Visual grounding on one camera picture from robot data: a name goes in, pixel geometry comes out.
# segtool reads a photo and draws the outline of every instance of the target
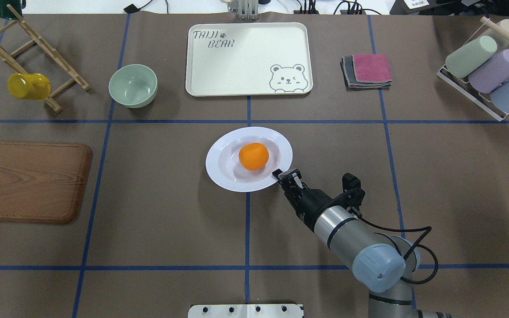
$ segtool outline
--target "orange ball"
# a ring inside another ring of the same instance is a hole
[[[268,149],[261,143],[251,143],[239,151],[239,162],[249,170],[257,170],[268,162]]]

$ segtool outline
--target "yellow mug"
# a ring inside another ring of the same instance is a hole
[[[18,74],[10,76],[8,90],[14,98],[44,101],[50,95],[50,81],[42,74]]]

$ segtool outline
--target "stack of cloths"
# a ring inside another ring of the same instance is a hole
[[[384,54],[354,54],[341,59],[349,88],[389,88],[392,75]]]

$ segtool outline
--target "light green bowl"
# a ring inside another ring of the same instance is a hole
[[[141,64],[123,66],[109,80],[109,95],[128,108],[147,106],[158,92],[156,74]]]

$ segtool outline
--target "dark green mug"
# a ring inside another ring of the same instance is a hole
[[[20,16],[23,16],[23,9],[27,6],[27,0],[0,0],[0,18],[17,20],[17,17],[7,8],[10,4]]]

